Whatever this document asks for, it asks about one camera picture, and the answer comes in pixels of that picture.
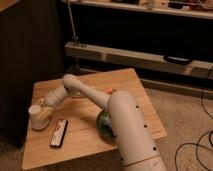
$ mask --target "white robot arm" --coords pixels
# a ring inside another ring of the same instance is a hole
[[[115,91],[108,95],[83,84],[71,74],[65,75],[62,82],[63,85],[45,97],[47,106],[56,106],[70,93],[80,91],[107,110],[125,171],[166,171],[143,114],[130,94]]]

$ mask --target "green object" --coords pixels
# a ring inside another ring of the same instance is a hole
[[[101,111],[97,117],[96,126],[101,136],[103,136],[108,140],[113,140],[115,136],[112,132],[112,129],[107,124],[108,120],[109,120],[108,113],[106,111]]]

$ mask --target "floor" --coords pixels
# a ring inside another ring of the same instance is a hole
[[[178,146],[186,142],[196,143],[206,131],[213,129],[213,122],[203,110],[200,98],[146,88],[157,113],[168,132],[166,138],[156,141],[168,171],[175,171],[175,152]],[[213,100],[204,101],[209,113],[213,115]],[[201,144],[207,145],[207,137]],[[199,150],[202,162],[213,170],[213,153]],[[21,170],[23,148],[16,149],[0,138],[0,170]],[[177,155],[179,171],[204,171],[197,162],[195,146],[187,145]],[[53,166],[33,169],[33,171],[119,171],[122,165],[118,151],[114,150],[81,159],[67,161]]]

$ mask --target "wooden table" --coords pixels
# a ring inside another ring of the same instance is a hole
[[[0,12],[4,11],[5,9],[9,8],[19,1],[20,0],[0,0]]]
[[[145,115],[145,120],[155,139],[165,137],[166,131],[156,114],[134,69],[83,75],[79,78],[86,84],[100,90],[114,88],[131,93]],[[34,85],[32,103],[44,97],[47,92],[61,84],[61,80],[38,82]],[[29,123],[24,149],[24,170],[50,165],[116,149],[116,145],[101,138],[96,129],[96,117],[101,111],[87,98],[68,98],[53,113],[49,126],[36,132]],[[61,149],[49,147],[56,120],[69,120]]]

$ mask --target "power cord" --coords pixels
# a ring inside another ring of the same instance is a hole
[[[211,75],[212,70],[213,70],[213,66],[212,66],[211,69],[209,70],[206,79],[209,79],[209,76]],[[208,110],[206,109],[206,107],[205,107],[205,105],[204,105],[203,97],[204,97],[204,91],[205,91],[205,83],[206,83],[206,82],[204,82],[204,85],[203,85],[203,88],[202,88],[202,91],[201,91],[201,97],[200,97],[200,99],[201,99],[201,104],[202,104],[202,107],[203,107],[204,111],[206,112],[206,114],[207,114],[211,119],[213,119],[213,115],[211,115],[211,114],[208,112]]]
[[[209,148],[209,147],[207,147],[207,146],[205,146],[205,145],[200,144],[200,141],[203,139],[203,137],[205,137],[205,136],[208,135],[208,134],[209,134],[209,143],[210,143],[210,145],[211,145],[211,148]],[[179,171],[178,165],[177,165],[177,155],[178,155],[179,150],[180,150],[182,147],[186,146],[186,145],[193,145],[193,146],[196,147],[196,159],[197,159],[197,161],[199,162],[199,164],[200,164],[203,168],[205,168],[206,170],[212,171],[212,169],[209,169],[207,166],[205,166],[205,165],[203,164],[203,162],[201,162],[201,160],[200,160],[200,158],[199,158],[199,155],[198,155],[198,148],[199,148],[199,147],[200,147],[200,148],[203,148],[203,149],[206,149],[206,150],[208,150],[208,151],[213,152],[212,135],[213,135],[213,130],[204,133],[204,134],[199,138],[199,140],[198,140],[197,143],[184,143],[184,144],[181,144],[181,145],[177,148],[177,150],[176,150],[176,152],[175,152],[175,168],[176,168],[176,170]]]
[[[213,66],[212,66],[211,69],[209,70],[206,79],[209,79],[212,70],[213,70]],[[204,91],[205,91],[205,82],[204,82],[204,85],[203,85],[203,89],[202,89],[202,91],[201,91],[201,98],[200,98],[200,99],[201,99],[201,104],[202,104],[202,107],[203,107],[204,111],[206,112],[206,114],[207,114],[211,119],[213,119],[213,115],[210,114],[210,113],[208,112],[208,110],[206,109],[206,107],[205,107],[205,105],[204,105],[204,100],[203,100]],[[207,147],[207,146],[204,146],[204,145],[201,145],[201,144],[200,144],[201,140],[202,140],[206,135],[208,135],[208,141],[209,141],[209,144],[210,144],[211,148],[209,148],[209,147]],[[184,144],[181,144],[181,145],[177,148],[177,150],[176,150],[176,152],[175,152],[175,168],[176,168],[177,171],[179,171],[178,165],[177,165],[177,155],[178,155],[178,152],[179,152],[179,150],[180,150],[182,147],[184,147],[184,146],[186,146],[186,145],[193,145],[193,146],[195,146],[195,147],[196,147],[196,153],[195,153],[195,154],[196,154],[196,159],[197,159],[198,163],[199,163],[204,169],[206,169],[206,170],[208,170],[208,171],[212,171],[212,169],[209,169],[209,168],[208,168],[206,165],[204,165],[203,162],[200,160],[199,155],[198,155],[198,149],[199,149],[199,147],[200,147],[200,148],[203,148],[203,149],[206,149],[206,150],[208,150],[208,151],[213,152],[213,130],[207,131],[206,133],[204,133],[204,134],[199,138],[199,140],[198,140],[197,143],[184,143]]]

